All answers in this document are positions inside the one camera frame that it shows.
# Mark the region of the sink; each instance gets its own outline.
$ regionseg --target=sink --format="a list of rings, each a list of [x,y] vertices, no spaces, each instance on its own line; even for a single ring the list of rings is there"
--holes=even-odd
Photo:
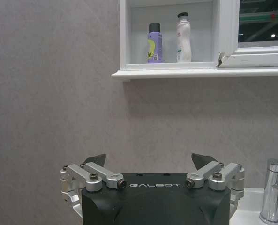
[[[230,220],[230,225],[266,225],[259,214],[262,209],[264,189],[246,188],[244,198]]]

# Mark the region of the deodorant spray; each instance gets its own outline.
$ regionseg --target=deodorant spray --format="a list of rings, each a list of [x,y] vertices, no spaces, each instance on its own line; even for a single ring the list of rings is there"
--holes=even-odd
[[[161,26],[157,22],[149,25],[148,44],[148,63],[162,63],[162,34]]]

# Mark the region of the bolt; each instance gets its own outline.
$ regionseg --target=bolt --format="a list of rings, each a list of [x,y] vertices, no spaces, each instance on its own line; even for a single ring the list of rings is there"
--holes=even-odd
[[[188,189],[192,189],[195,186],[195,182],[191,179],[186,180],[186,186]]]
[[[217,180],[221,180],[222,174],[220,172],[215,172],[215,173],[213,173],[213,178],[215,178]]]
[[[89,178],[92,181],[98,180],[98,174],[97,173],[91,173]]]
[[[121,179],[117,182],[117,189],[124,189],[126,187],[126,181],[124,179]]]

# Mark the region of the silver metal linkage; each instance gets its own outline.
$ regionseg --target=silver metal linkage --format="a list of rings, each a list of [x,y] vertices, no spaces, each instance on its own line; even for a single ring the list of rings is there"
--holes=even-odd
[[[229,218],[238,208],[238,201],[244,196],[244,168],[235,163],[223,167],[218,162],[210,162],[196,172],[188,173],[186,185],[189,189],[201,188],[205,180],[209,180],[209,187],[214,191],[223,191],[226,187],[231,190]]]
[[[221,165],[219,162],[210,162],[199,170],[187,174],[187,186],[191,188],[201,188],[203,187],[204,181],[208,179],[209,176],[220,170]]]
[[[98,174],[109,188],[122,189],[126,186],[126,182],[121,173],[111,172],[93,162],[86,163],[84,169],[90,173]]]
[[[82,218],[82,194],[81,190],[95,192],[102,189],[102,180],[100,177],[92,175],[73,164],[63,167],[60,171],[61,193],[63,199],[70,204],[72,209]]]

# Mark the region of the faucet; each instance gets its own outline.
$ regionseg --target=faucet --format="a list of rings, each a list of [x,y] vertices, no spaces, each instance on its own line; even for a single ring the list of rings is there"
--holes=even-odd
[[[260,219],[269,225],[278,225],[278,160],[269,159],[266,186]]]

